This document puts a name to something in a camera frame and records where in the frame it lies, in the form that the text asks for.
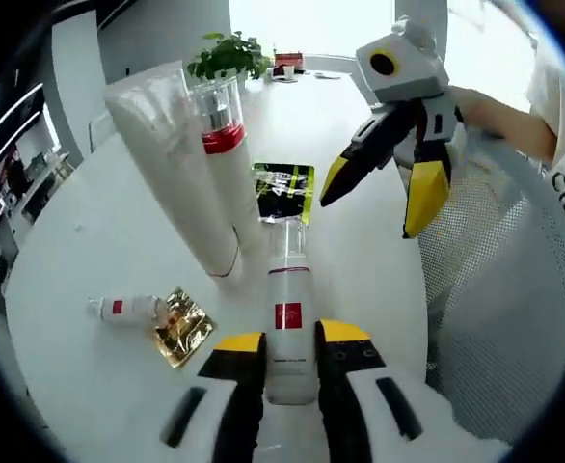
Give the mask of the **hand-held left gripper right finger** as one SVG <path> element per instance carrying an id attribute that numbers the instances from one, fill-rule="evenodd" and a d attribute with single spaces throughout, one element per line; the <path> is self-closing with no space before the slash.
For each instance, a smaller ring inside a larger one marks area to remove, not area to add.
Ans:
<path id="1" fill-rule="evenodd" d="M 332 462 L 454 462 L 451 407 L 389 366 L 356 325 L 315 323 L 318 405 Z"/>

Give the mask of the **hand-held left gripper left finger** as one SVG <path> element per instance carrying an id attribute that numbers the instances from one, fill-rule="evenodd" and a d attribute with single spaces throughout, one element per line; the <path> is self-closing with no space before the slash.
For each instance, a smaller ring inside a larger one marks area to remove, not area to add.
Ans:
<path id="1" fill-rule="evenodd" d="M 160 440 L 180 462 L 251 462 L 263 417 L 267 342 L 222 339 L 181 392 Z"/>

